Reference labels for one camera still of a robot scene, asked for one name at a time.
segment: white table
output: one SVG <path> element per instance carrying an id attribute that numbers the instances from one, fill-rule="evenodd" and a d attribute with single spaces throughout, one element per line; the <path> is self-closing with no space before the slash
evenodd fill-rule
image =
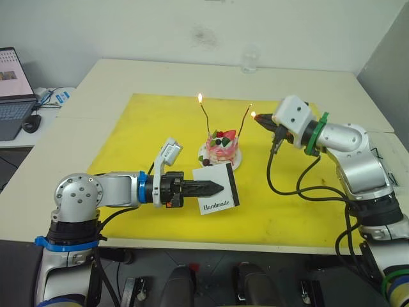
<path id="1" fill-rule="evenodd" d="M 51 126 L 51 123 L 57 117 L 59 109 L 40 109 L 37 114 L 41 116 L 40 126 L 34 133 L 27 133 L 20 130 L 17 137 L 11 141 L 0 141 L 0 149 L 2 148 L 22 148 L 34 147 L 37 141 L 43 136 L 44 132 Z"/>
<path id="2" fill-rule="evenodd" d="M 296 93 L 330 111 L 333 122 L 356 122 L 371 131 L 397 181 L 409 186 L 408 152 L 351 73 L 265 68 L 245 75 L 238 67 L 103 59 L 81 82 L 0 194 L 0 239 L 32 241 L 47 233 L 50 212 L 55 209 L 56 184 L 69 173 L 87 170 L 133 93 L 193 96 L 199 91 L 207 97 L 254 100 Z M 398 199 L 409 214 L 407 190 L 402 188 Z M 109 239 L 102 245 L 334 253 L 332 248 L 157 240 Z"/>

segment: yellow mat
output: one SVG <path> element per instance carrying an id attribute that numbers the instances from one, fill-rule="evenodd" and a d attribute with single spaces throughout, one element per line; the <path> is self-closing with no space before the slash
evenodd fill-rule
<path id="1" fill-rule="evenodd" d="M 210 130 L 238 131 L 249 103 L 205 97 L 203 105 L 210 117 Z M 278 104 L 273 101 L 251 103 L 251 111 L 256 113 L 272 113 Z M 173 167 L 166 168 L 166 171 L 184 171 L 185 179 L 192 179 L 192 169 L 199 167 L 197 151 L 207 136 L 206 118 L 197 98 L 135 94 L 88 173 L 147 171 L 169 136 L 183 145 L 183 150 Z M 236 244 L 333 246 L 336 237 L 345 229 L 344 204 L 336 201 L 313 203 L 298 196 L 274 194 L 266 181 L 271 141 L 272 133 L 248 115 L 239 140 L 243 161 L 235 171 L 239 207 L 201 216 L 195 198 L 186 198 L 182 209 L 155 209 L 152 204 L 146 204 L 113 219 L 105 227 L 104 235 Z M 299 174 L 314 159 L 306 156 L 303 150 L 284 143 L 273 162 L 273 183 L 282 191 L 293 191 Z M 302 186 L 310 185 L 341 188 L 335 164 L 325 155 L 306 176 Z M 333 196 L 325 191 L 308 195 Z M 116 210 L 102 208 L 101 218 Z M 358 242 L 355 234 L 354 245 Z"/>

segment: white plate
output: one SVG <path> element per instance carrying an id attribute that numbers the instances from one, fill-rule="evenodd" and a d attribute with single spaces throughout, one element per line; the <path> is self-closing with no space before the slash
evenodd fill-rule
<path id="1" fill-rule="evenodd" d="M 206 153 L 206 143 L 203 144 L 202 146 L 200 146 L 199 152 L 197 153 L 197 161 L 199 162 L 199 164 L 200 164 L 200 166 L 202 168 L 205 168 L 206 166 L 203 166 L 203 163 L 199 161 L 199 157 L 201 155 L 204 155 L 205 153 Z M 228 162 L 230 162 L 230 161 L 225 161 L 225 162 L 218 163 L 218 164 L 224 164 L 224 163 L 228 163 Z M 234 164 L 233 163 L 231 164 L 231 166 L 233 168 L 233 171 L 236 170 L 240 166 L 241 162 L 242 162 L 242 151 L 240 150 L 240 148 L 237 148 L 236 155 L 235 155 L 235 158 L 233 160 Z"/>

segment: white card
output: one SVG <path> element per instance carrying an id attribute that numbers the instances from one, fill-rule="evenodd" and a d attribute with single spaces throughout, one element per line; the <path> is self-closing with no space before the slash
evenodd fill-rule
<path id="1" fill-rule="evenodd" d="M 216 164 L 193 169 L 194 180 L 211 180 L 224 187 L 224 190 L 210 197 L 200 197 L 200 214 L 207 214 L 239 206 L 235 176 L 231 163 Z"/>

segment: white robotic arm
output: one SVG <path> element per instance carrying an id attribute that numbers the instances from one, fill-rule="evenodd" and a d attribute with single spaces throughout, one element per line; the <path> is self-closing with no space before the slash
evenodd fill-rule
<path id="1" fill-rule="evenodd" d="M 56 210 L 43 246 L 35 306 L 96 306 L 101 279 L 95 269 L 95 248 L 103 239 L 99 207 L 136 209 L 143 203 L 156 207 L 183 206 L 184 197 L 206 197 L 223 190 L 209 180 L 184 180 L 183 172 L 164 173 L 182 146 L 169 138 L 154 162 L 154 175 L 143 171 L 101 175 L 74 173 L 63 178 L 54 195 Z"/>
<path id="2" fill-rule="evenodd" d="M 409 302 L 409 220 L 402 214 L 390 180 L 370 149 L 368 133 L 360 126 L 327 123 L 328 113 L 318 121 L 297 96 L 288 96 L 274 114 L 255 120 L 275 133 L 277 152 L 283 139 L 307 155 L 320 152 L 336 164 L 336 172 L 348 199 L 351 216 L 360 223 L 365 241 L 360 245 L 371 277 L 382 282 L 391 306 Z"/>

